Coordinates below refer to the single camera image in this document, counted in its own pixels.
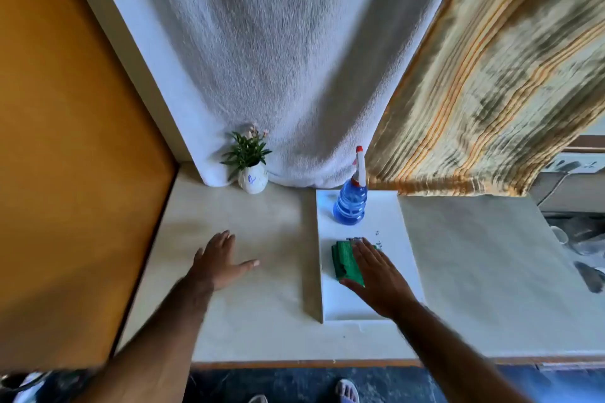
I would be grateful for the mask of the person's left hand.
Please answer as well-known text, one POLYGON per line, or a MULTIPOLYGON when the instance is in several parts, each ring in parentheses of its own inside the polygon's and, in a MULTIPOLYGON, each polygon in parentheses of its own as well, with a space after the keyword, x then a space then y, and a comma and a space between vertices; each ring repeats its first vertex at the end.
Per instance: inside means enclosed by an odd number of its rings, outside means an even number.
POLYGON ((204 248, 197 251, 185 279, 199 291, 216 292, 224 289, 239 277, 232 274, 232 261, 236 236, 229 230, 215 234, 204 248))

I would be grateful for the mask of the person's right hand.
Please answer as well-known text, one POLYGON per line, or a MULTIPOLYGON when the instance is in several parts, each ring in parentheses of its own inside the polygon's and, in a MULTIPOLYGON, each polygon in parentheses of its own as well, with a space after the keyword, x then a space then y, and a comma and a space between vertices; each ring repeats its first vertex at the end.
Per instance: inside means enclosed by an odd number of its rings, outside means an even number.
POLYGON ((406 312, 422 307, 394 264, 367 239, 354 242, 353 252, 366 281, 367 295, 359 298, 377 314, 399 321, 406 312))

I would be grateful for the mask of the green cleaning cloth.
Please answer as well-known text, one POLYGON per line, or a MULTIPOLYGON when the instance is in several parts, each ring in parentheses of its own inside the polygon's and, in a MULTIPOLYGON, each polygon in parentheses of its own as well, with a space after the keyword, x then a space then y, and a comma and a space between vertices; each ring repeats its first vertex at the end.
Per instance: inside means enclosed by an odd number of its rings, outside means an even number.
POLYGON ((331 257, 335 270, 335 277, 349 278, 366 287, 364 273, 359 269, 358 262, 354 256, 353 243, 362 243, 361 237, 355 237, 347 240, 338 240, 331 246, 331 257))

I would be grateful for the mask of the person's left forearm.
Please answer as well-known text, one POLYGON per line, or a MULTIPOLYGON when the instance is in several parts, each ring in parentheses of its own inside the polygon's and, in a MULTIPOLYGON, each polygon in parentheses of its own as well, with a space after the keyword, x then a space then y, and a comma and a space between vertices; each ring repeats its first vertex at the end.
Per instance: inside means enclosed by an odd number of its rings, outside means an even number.
POLYGON ((73 403, 182 403, 213 292, 207 271, 190 270, 73 403))

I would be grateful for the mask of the person's right forearm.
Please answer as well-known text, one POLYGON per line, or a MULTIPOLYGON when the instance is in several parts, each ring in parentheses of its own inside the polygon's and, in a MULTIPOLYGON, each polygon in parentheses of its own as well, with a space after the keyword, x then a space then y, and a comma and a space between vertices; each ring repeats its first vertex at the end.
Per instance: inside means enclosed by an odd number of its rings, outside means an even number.
POLYGON ((389 310, 449 403, 533 403, 432 311, 404 300, 389 310))

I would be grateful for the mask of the white rectangular board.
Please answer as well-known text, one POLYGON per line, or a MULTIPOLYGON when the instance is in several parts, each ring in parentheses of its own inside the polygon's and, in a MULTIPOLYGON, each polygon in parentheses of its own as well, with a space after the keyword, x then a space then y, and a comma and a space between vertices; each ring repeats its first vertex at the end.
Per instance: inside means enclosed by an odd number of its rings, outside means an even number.
POLYGON ((340 224, 333 216, 338 190, 316 190, 317 229, 320 249, 323 324, 376 323, 385 321, 336 277, 331 247, 339 240, 365 237, 380 248, 403 275, 422 303, 425 294, 395 191, 369 191, 365 217, 358 224, 340 224))

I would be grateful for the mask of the blue spray bottle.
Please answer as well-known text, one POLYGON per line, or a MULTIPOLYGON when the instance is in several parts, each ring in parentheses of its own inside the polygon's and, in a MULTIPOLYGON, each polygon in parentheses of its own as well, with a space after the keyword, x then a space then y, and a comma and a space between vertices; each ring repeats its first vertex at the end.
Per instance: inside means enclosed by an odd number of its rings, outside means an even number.
POLYGON ((341 187, 333 207, 335 220, 347 226, 355 225, 364 218, 368 196, 367 170, 363 146, 359 145, 356 147, 355 156, 355 172, 341 187))

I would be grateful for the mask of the small plant in white vase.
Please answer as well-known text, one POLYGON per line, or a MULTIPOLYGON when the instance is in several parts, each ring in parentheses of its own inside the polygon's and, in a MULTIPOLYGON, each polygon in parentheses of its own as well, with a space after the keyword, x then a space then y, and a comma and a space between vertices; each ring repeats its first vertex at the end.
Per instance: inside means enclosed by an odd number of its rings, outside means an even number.
POLYGON ((227 166, 228 180, 237 180, 248 194, 259 194, 268 185, 266 158, 273 151, 268 148, 268 130, 252 124, 244 132, 233 131, 228 150, 222 154, 221 164, 227 166))

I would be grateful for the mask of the person's right foot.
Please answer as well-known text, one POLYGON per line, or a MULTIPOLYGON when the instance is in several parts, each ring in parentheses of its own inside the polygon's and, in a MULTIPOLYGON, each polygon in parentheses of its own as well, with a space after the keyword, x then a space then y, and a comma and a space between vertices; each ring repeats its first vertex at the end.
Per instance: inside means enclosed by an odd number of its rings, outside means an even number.
POLYGON ((337 403, 360 403, 359 392, 352 381, 340 379, 335 387, 337 403))

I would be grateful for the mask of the orange wooden panel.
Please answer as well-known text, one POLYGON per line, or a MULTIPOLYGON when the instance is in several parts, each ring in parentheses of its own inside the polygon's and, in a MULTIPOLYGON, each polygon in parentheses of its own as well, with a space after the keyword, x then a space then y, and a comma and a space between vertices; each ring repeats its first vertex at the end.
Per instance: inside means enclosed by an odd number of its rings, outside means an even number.
POLYGON ((0 372, 110 356, 175 174, 85 0, 0 0, 0 372))

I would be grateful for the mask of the white hanging towel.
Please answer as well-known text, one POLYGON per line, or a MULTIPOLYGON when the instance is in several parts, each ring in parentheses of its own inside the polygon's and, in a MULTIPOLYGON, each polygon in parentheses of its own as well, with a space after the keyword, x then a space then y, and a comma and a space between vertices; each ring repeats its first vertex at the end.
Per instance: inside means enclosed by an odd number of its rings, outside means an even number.
POLYGON ((270 180, 319 188, 352 174, 442 1, 113 0, 206 185, 256 124, 270 180))

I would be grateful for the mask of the clear plastic bag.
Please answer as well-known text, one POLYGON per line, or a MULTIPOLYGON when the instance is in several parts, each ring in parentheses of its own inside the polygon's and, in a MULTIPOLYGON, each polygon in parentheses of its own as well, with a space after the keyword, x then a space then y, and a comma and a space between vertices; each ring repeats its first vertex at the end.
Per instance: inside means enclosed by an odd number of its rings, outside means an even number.
POLYGON ((576 216, 563 222, 570 248, 582 256, 605 254, 605 218, 576 216))

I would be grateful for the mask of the grey cardboard box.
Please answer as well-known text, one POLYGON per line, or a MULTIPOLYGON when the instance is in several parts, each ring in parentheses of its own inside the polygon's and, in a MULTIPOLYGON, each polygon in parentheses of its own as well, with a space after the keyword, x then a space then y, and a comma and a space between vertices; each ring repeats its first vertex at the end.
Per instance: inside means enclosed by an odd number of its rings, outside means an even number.
POLYGON ((556 155, 529 195, 544 213, 605 214, 605 153, 556 155))

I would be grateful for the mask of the black and white bag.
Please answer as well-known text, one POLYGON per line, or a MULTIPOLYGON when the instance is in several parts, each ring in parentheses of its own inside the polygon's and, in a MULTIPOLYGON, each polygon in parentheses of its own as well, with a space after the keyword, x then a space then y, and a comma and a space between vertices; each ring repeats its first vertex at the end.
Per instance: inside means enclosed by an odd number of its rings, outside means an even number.
POLYGON ((90 369, 0 373, 0 403, 72 403, 94 375, 90 369))

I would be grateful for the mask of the yellow striped curtain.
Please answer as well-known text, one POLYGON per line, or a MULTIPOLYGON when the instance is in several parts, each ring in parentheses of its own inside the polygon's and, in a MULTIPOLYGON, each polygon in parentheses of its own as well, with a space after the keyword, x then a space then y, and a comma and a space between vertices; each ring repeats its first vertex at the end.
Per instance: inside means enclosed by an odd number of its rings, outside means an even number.
POLYGON ((605 0, 445 0, 366 155, 377 190, 525 196, 605 112, 605 0))

